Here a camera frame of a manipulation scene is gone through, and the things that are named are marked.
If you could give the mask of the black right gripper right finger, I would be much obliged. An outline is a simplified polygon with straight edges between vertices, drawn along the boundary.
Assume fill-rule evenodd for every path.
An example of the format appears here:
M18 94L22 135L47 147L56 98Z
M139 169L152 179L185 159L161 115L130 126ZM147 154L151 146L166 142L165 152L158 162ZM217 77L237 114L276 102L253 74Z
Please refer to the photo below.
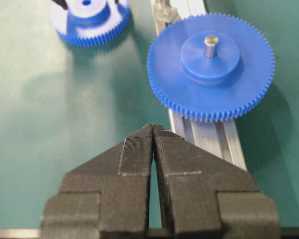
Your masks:
M177 239L278 239L274 201L253 176L153 127L163 225Z

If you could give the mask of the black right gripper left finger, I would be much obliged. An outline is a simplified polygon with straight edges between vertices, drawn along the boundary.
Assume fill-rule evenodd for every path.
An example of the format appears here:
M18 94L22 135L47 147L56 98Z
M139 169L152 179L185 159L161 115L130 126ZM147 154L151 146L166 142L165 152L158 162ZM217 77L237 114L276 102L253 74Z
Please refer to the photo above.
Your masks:
M149 226L153 127L68 172L41 219L43 239L143 239Z

